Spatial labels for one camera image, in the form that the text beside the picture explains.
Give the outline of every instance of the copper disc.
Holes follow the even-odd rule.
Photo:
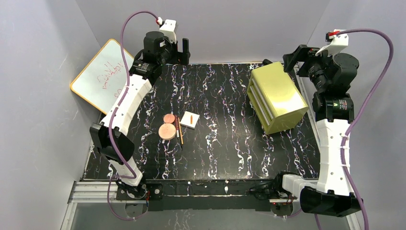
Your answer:
[[[159,127],[158,134],[163,140],[170,140],[175,137],[176,128],[173,124],[166,123]]]
[[[164,122],[172,124],[175,121],[175,115],[173,114],[166,114],[164,116]]]

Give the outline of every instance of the pencil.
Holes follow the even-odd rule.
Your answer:
[[[181,126],[180,126],[180,119],[179,119],[179,116],[178,116],[178,123],[179,123],[179,132],[180,132],[180,142],[181,142],[181,144],[183,145],[183,135],[182,135],[182,128],[181,128]]]

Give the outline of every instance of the white wall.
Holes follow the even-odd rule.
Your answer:
[[[370,27],[389,35],[395,46],[392,65],[350,139],[351,175],[364,199],[373,230],[406,226],[405,12],[403,0],[332,0],[308,43],[324,46],[325,32],[332,29]],[[360,61],[358,76],[349,90],[358,113],[386,63],[388,46],[374,34],[350,34],[350,46],[344,52]],[[305,82],[313,97],[313,84],[308,79]]]
[[[178,38],[190,42],[191,63],[281,59],[287,50],[306,44],[327,0],[77,0],[97,41],[119,40],[124,20],[150,10],[177,20]],[[152,16],[136,16],[127,25],[124,47],[136,54],[148,31],[157,30]]]
[[[60,228],[98,114],[69,83],[99,49],[74,0],[0,0],[0,229]]]

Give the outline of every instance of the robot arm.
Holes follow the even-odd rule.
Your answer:
[[[95,151],[104,155],[107,160],[117,170],[121,176],[133,176],[128,167],[120,160],[110,142],[108,127],[112,119],[115,108],[117,112],[113,119],[113,139],[120,150],[125,161],[135,171],[134,179],[123,178],[122,188],[129,190],[135,196],[141,193],[142,173],[138,169],[134,158],[134,144],[127,137],[130,123],[146,94],[152,89],[157,78],[162,74],[162,66],[165,64],[189,64],[189,40],[182,40],[183,52],[178,52],[178,41],[176,40],[177,24],[175,20],[163,21],[159,18],[159,31],[148,32],[144,38],[144,49],[141,50],[134,58],[132,67],[129,69],[130,82],[127,95],[118,106],[118,102],[124,96],[122,90],[112,109],[99,124],[94,123],[90,127]]]
[[[346,92],[359,63],[353,56],[340,53],[348,46],[348,36],[337,36],[337,32],[326,34],[331,42],[328,46],[319,49],[300,45],[283,56],[285,72],[298,61],[304,62],[297,74],[309,77],[317,89],[312,106],[320,134],[320,174],[316,185],[297,174],[281,172],[274,188],[297,197],[305,213],[342,217],[361,209],[344,173],[344,167],[350,167],[349,141],[341,146],[343,134],[354,120],[352,99]],[[341,148],[346,165],[341,163]]]

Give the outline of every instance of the white bracket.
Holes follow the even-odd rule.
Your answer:
[[[303,177],[299,175],[294,174],[283,175],[282,188],[292,193],[292,195],[296,197],[297,200],[300,200],[300,193],[302,189],[304,189],[306,186],[316,188],[314,184],[310,183],[310,181],[308,180],[303,179]]]
[[[321,55],[321,52],[323,50],[328,51],[328,57],[329,56],[334,56],[341,52],[343,49],[345,49],[348,46],[348,35],[347,34],[340,34],[340,35],[335,35],[335,32],[340,32],[343,30],[333,30],[331,32],[331,36],[329,36],[329,39],[333,39],[329,45],[323,46],[317,53],[316,56]]]
[[[176,21],[167,19],[165,20],[164,24],[159,28],[159,31],[162,32],[166,37],[168,37],[171,43],[175,44],[178,42],[178,40],[176,40],[175,34],[176,29],[177,29]]]
[[[112,128],[118,127],[120,132],[127,136],[130,123],[133,120],[140,103],[145,95],[152,89],[152,86],[151,83],[149,83],[149,80],[142,79],[142,76],[135,74],[130,76],[130,84],[128,86],[127,95],[125,96],[121,105],[118,106],[118,101],[123,97],[126,87],[127,84],[123,86],[123,90],[115,101],[113,107],[103,118],[103,120],[101,120],[101,122],[104,122],[104,126],[108,127],[112,113],[114,109],[118,107],[113,120]]]

